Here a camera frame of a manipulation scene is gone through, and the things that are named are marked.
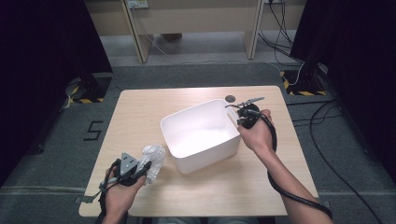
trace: electrical outlet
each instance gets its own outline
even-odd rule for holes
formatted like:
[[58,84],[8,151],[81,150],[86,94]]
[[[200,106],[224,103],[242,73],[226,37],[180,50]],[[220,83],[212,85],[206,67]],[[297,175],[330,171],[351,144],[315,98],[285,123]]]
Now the electrical outlet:
[[130,0],[128,1],[128,8],[148,8],[148,0]]
[[[273,4],[282,4],[285,3],[286,0],[273,0]],[[264,0],[265,5],[270,5],[270,0]]]

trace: person's left hand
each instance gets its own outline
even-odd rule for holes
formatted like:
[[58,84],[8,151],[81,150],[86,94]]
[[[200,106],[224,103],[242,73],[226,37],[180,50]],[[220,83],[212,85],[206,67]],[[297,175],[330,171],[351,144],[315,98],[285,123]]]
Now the person's left hand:
[[[110,172],[108,179],[114,177],[114,171],[117,167],[114,167]],[[107,184],[107,188],[111,187],[106,194],[106,216],[103,223],[118,223],[122,216],[131,208],[134,202],[134,196],[139,189],[145,184],[146,177],[140,177],[137,182],[130,186],[116,185],[111,187],[113,184]]]

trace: gray carpet floor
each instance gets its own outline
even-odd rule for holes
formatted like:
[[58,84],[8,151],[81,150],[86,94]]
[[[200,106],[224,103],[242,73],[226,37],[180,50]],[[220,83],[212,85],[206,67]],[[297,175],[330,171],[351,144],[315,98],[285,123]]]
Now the gray carpet floor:
[[[100,104],[71,104],[53,124],[43,143],[44,152],[26,155],[0,190],[0,223],[93,223],[81,217],[74,202],[83,194],[96,157],[106,135],[122,90],[183,87],[276,85],[282,90],[294,120],[295,130],[317,186],[320,199],[329,201],[335,223],[376,223],[361,200],[343,183],[319,156],[310,135],[309,119],[333,99],[325,96],[292,96],[284,90],[280,64],[220,63],[114,67],[105,100]],[[373,161],[353,132],[340,106],[324,107],[313,126],[313,134],[324,157],[333,168],[370,204],[383,223],[396,223],[396,186],[381,163]],[[84,138],[92,121],[101,130],[96,141]],[[289,223],[277,217],[276,223]]]

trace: hand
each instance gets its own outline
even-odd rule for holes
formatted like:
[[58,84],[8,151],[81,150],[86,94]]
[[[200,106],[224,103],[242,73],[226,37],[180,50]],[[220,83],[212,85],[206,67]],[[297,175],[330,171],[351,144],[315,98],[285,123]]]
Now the hand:
[[[272,123],[270,110],[265,109],[262,110],[261,113]],[[239,125],[238,132],[241,133],[242,139],[247,147],[252,149],[256,154],[264,150],[272,150],[273,143],[271,132],[262,119],[258,119],[251,129],[246,129],[242,125]]]
[[[114,171],[117,167],[114,167],[110,171],[109,179],[114,177]],[[106,216],[103,223],[119,223],[122,216],[131,208],[134,202],[134,196],[139,191],[139,189],[145,184],[146,177],[140,177],[137,182],[130,186],[116,185],[108,190],[106,194]],[[113,184],[107,184],[107,188],[111,187]]]

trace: white plastic bin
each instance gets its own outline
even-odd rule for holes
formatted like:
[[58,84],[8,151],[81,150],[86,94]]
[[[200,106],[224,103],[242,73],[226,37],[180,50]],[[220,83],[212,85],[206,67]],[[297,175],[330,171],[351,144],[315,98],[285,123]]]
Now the white plastic bin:
[[224,100],[212,100],[165,117],[161,128],[177,168],[188,174],[237,152],[237,115]]

